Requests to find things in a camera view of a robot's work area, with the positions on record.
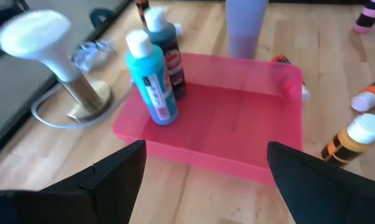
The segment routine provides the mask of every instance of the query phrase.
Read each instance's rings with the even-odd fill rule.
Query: white cap
[[[375,94],[369,91],[360,93],[351,99],[351,107],[356,111],[365,112],[375,106]]]
[[[165,10],[161,7],[152,7],[144,12],[147,29],[150,32],[161,32],[167,27]]]
[[[176,30],[176,36],[181,36],[183,34],[183,27],[179,23],[174,23],[173,24]]]
[[[310,99],[310,93],[304,84],[302,84],[302,99],[303,101],[307,101]]]
[[[129,51],[135,58],[144,58],[153,51],[149,35],[143,30],[132,30],[126,35]]]
[[[348,136],[361,144],[375,141],[375,115],[362,114],[348,126]]]

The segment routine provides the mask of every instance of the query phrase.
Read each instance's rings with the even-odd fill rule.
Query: metal stand base
[[[93,80],[89,81],[89,83],[95,92],[97,92],[103,104],[97,110],[90,111],[76,102],[74,99],[70,99],[70,102],[68,103],[70,110],[66,113],[66,115],[77,123],[83,123],[97,118],[109,108],[113,99],[111,89],[106,82],[101,80]]]

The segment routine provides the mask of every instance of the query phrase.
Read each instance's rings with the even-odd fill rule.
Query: wooden floor
[[[183,25],[183,52],[228,54],[223,3],[167,2],[165,6],[169,21]],[[308,153],[318,153],[352,121],[356,113],[350,98],[375,80],[375,26],[367,35],[352,33],[359,12],[359,6],[269,5],[257,58],[286,54],[302,68],[312,94],[303,109]],[[124,36],[138,27],[141,22],[133,6],[107,33],[117,41],[119,56],[93,74],[106,80],[118,97],[129,81]],[[65,122],[66,97],[64,93],[53,97],[44,106],[44,116]],[[114,118],[115,114],[84,130],[53,129],[31,119],[0,153],[0,189],[41,189],[122,148],[124,142],[111,131]],[[375,147],[347,169],[375,180]],[[131,218],[131,223],[153,224],[293,222],[275,187],[154,156],[147,160]]]

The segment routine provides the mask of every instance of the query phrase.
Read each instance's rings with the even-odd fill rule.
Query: pink tray
[[[267,143],[302,150],[302,73],[293,65],[182,54],[187,95],[179,116],[156,125],[136,87],[113,130],[175,161],[273,184]]]

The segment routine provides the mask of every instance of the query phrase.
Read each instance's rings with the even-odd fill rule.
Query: dark paint bottle
[[[161,7],[148,9],[144,17],[147,24],[145,31],[150,36],[151,42],[164,52],[172,89],[176,99],[181,99],[186,94],[186,82],[177,43],[177,30],[166,20],[165,11]]]
[[[150,7],[149,0],[136,0],[136,7],[139,11],[140,19],[143,25],[146,26],[146,20],[144,20],[144,11]]]

